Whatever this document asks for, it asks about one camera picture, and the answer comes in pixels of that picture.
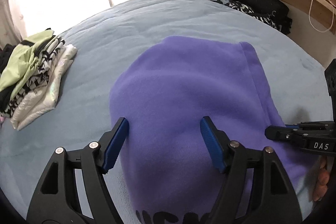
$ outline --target stack of folded clothes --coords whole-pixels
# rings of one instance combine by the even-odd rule
[[[55,108],[60,79],[77,52],[64,44],[61,36],[47,29],[16,47],[6,45],[0,54],[0,114],[9,117],[15,129]]]

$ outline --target black and white patterned garment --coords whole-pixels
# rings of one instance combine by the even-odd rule
[[[272,28],[274,28],[278,31],[281,31],[281,26],[277,25],[271,18],[266,17],[266,16],[263,17],[263,16],[256,15],[254,13],[253,9],[246,4],[242,4],[239,1],[233,1],[233,2],[225,3],[224,5],[232,8],[232,9],[238,10],[240,12],[243,12],[244,14],[250,15],[250,16],[256,18],[257,20],[260,20],[261,22],[263,22],[267,25],[270,25]]]
[[[50,77],[49,70],[51,68],[51,64],[55,60],[59,51],[64,46],[64,43],[65,41],[62,39],[62,37],[57,37],[50,44],[50,46],[42,52],[42,58],[39,67],[34,72],[34,74],[28,79],[28,81],[24,84],[19,93],[15,95],[13,100],[9,102],[9,105],[7,106],[5,111],[1,112],[2,117],[11,118],[17,106],[20,104],[23,97],[28,92],[36,89],[37,87],[48,85]]]

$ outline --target silver screw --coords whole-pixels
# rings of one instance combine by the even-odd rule
[[[61,154],[63,153],[63,151],[64,151],[63,147],[59,147],[55,150],[56,154]]]
[[[265,147],[265,151],[266,151],[267,153],[271,154],[271,153],[274,152],[274,149],[273,149],[272,147],[270,147],[270,146],[266,146],[266,147]]]
[[[239,142],[237,142],[237,141],[231,141],[230,142],[230,146],[233,147],[233,148],[237,148],[239,146]]]
[[[97,148],[98,145],[99,145],[99,143],[97,143],[97,142],[92,142],[92,143],[89,144],[89,147],[92,148],[92,149],[94,149],[94,148]]]

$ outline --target white garment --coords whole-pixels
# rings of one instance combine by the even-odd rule
[[[44,113],[55,108],[62,75],[72,64],[71,60],[77,49],[73,45],[66,45],[57,63],[51,67],[51,77],[48,86],[32,90],[26,94],[14,111],[11,123],[14,129],[21,130]]]

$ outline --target lime green garment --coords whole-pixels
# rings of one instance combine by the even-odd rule
[[[18,86],[18,84],[23,81],[23,78],[27,78],[28,75],[32,75],[34,73],[42,58],[42,51],[37,53],[37,56],[35,56],[35,50],[37,50],[39,46],[43,46],[43,43],[49,41],[53,34],[54,31],[52,30],[46,30],[34,34],[25,39],[25,41],[33,43],[32,46],[23,45],[20,43],[14,48],[8,60],[8,64],[3,70],[0,78],[0,92],[11,85],[14,85],[15,83],[17,83],[16,86]],[[20,88],[23,87],[27,79],[23,81],[23,84]],[[14,98],[14,96],[17,94],[16,92],[13,95],[13,93],[11,94],[11,100],[12,96]]]

